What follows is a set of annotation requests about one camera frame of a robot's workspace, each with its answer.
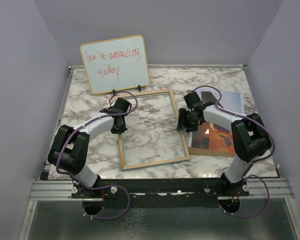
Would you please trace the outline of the wooden picture frame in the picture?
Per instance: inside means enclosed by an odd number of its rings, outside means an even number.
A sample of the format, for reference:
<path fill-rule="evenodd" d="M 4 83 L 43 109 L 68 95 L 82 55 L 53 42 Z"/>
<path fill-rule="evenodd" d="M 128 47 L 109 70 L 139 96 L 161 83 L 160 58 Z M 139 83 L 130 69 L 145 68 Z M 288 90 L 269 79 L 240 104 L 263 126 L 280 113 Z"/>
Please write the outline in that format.
<path fill-rule="evenodd" d="M 179 112 L 172 89 L 135 94 L 137 109 L 118 135 L 123 171 L 190 160 L 186 137 L 177 131 Z"/>

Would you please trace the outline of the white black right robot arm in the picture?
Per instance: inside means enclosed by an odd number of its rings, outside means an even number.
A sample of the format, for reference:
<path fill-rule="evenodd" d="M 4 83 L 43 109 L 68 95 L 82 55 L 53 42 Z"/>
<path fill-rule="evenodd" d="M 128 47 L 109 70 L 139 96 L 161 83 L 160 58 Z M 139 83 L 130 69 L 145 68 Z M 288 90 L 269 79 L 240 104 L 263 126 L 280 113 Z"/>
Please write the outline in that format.
<path fill-rule="evenodd" d="M 178 111 L 177 131 L 196 132 L 199 125 L 209 122 L 232 133 L 235 156 L 219 184 L 220 191 L 230 196 L 237 191 L 238 183 L 244 180 L 252 164 L 266 159 L 267 151 L 275 150 L 275 143 L 257 113 L 239 114 L 222 108 L 218 102 L 204 103 L 195 91 L 183 99 L 187 108 Z"/>

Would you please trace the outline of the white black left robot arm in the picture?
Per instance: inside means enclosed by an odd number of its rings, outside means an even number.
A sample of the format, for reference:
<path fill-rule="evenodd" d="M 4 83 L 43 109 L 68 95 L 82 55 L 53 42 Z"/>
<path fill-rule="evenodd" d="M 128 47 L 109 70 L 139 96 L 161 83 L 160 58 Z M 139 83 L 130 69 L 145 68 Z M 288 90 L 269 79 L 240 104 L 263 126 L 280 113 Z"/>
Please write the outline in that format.
<path fill-rule="evenodd" d="M 96 197 L 101 190 L 101 177 L 87 164 L 90 141 L 104 132 L 121 134 L 127 130 L 125 116 L 132 104 L 121 97 L 114 105 L 102 109 L 96 117 L 77 126 L 62 125 L 56 132 L 47 161 L 60 174 L 66 174 L 83 185 L 87 196 Z"/>

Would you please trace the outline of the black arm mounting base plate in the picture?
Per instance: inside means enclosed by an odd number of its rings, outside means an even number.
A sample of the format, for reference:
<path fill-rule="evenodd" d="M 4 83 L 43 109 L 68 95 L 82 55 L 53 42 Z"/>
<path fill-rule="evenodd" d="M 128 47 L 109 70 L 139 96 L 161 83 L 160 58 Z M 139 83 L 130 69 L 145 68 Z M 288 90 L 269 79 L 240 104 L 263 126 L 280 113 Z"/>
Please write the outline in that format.
<path fill-rule="evenodd" d="M 247 197 L 246 181 L 233 186 L 220 178 L 102 179 L 104 190 L 76 186 L 74 200 L 103 203 L 107 208 L 216 208 L 218 199 Z"/>

